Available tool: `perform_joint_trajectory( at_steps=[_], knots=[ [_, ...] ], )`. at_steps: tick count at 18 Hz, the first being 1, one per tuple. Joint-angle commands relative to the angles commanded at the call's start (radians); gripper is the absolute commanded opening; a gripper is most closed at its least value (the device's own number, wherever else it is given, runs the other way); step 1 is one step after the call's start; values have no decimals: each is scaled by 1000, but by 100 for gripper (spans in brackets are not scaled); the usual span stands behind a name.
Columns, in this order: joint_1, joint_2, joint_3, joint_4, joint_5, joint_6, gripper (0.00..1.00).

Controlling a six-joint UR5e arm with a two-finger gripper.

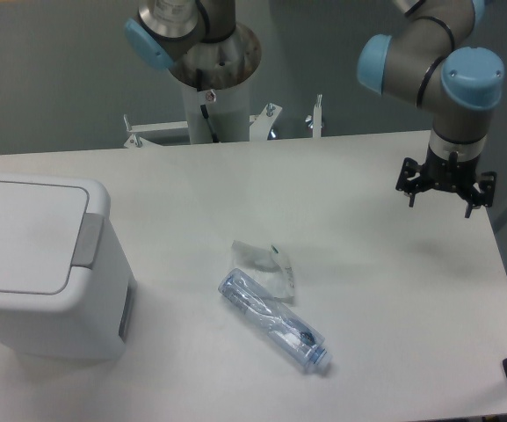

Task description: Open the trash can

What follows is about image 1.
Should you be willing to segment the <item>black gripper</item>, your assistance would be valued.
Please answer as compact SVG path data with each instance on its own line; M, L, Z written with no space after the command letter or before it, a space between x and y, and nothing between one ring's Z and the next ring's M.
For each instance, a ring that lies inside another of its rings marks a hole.
M395 189L409 198L409 207L414 207L419 193L429 189L464 193L465 217L469 218L475 209L492 207L496 191L497 173L476 174L479 161L479 156L467 161L444 159L428 148L424 164L404 158Z

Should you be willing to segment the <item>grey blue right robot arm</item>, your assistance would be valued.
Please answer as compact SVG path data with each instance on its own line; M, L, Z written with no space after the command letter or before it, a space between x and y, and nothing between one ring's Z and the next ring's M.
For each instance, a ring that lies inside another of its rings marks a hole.
M497 175L478 172L502 94L502 59L464 41L481 23L483 1L398 1L407 27L376 34L363 47L357 79L368 90L433 116L423 163L405 158L396 190L411 200L436 190L458 195L472 211L493 204Z

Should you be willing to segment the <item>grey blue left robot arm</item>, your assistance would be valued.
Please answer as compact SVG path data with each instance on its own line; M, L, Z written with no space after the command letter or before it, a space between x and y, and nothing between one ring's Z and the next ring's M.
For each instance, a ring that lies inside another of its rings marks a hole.
M433 116L424 162L406 158L396 189L410 199L437 190L458 195L468 210L490 207L496 174L476 167L505 71L494 52L464 46L485 4L400 1L397 7L408 27L396 36L374 35L357 63L362 86ZM124 32L150 68L168 70L180 85L191 142L252 139L248 83L261 47L237 22L234 2L143 1Z

